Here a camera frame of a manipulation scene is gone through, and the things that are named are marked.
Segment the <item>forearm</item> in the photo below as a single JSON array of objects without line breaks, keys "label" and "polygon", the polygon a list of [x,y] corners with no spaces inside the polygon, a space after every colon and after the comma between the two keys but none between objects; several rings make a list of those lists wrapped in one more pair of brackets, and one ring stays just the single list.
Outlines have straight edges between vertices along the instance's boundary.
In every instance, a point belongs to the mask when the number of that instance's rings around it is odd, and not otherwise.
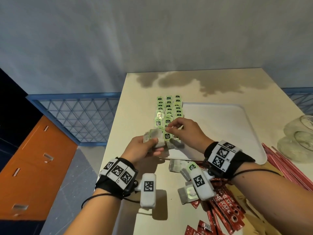
[{"label": "forearm", "polygon": [[[244,163],[237,172],[258,168],[262,167],[256,163]],[[232,182],[282,234],[312,234],[312,192],[265,171],[243,173]]]},{"label": "forearm", "polygon": [[[96,189],[93,195],[108,193]],[[65,235],[109,235],[112,234],[121,200],[113,196],[98,196],[88,201]]]}]

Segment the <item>glass jar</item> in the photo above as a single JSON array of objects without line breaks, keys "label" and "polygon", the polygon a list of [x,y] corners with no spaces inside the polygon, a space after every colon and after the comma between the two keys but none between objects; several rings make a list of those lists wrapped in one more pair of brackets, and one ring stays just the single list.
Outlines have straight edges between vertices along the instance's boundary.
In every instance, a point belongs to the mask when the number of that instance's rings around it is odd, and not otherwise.
[{"label": "glass jar", "polygon": [[313,162],[313,133],[297,131],[293,137],[283,137],[277,143],[277,149],[294,162]]},{"label": "glass jar", "polygon": [[301,117],[289,122],[284,127],[284,133],[289,138],[294,138],[294,134],[297,131],[313,133],[313,116],[302,115]]}]

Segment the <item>orange cabinet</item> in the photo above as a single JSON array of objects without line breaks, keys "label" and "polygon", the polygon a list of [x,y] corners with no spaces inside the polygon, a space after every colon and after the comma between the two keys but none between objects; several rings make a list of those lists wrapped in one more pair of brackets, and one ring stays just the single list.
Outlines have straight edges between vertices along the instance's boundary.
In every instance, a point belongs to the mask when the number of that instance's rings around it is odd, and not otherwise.
[{"label": "orange cabinet", "polygon": [[0,219],[45,220],[76,149],[43,116],[0,173]]}]

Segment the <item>gray floor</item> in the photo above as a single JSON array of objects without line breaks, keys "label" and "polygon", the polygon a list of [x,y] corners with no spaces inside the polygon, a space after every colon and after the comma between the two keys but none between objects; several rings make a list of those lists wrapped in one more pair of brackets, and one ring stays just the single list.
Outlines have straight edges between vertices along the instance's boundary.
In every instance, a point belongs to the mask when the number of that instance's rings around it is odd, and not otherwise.
[{"label": "gray floor", "polygon": [[105,147],[79,147],[50,209],[40,235],[62,235],[92,195]]}]

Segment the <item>gray wall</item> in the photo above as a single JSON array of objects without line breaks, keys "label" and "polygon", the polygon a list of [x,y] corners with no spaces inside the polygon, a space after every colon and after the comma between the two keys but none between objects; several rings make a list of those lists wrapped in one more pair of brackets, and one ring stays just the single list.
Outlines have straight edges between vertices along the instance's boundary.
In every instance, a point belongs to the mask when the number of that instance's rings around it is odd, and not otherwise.
[{"label": "gray wall", "polygon": [[0,67],[29,94],[121,91],[126,72],[263,67],[313,86],[313,0],[1,0]]}]

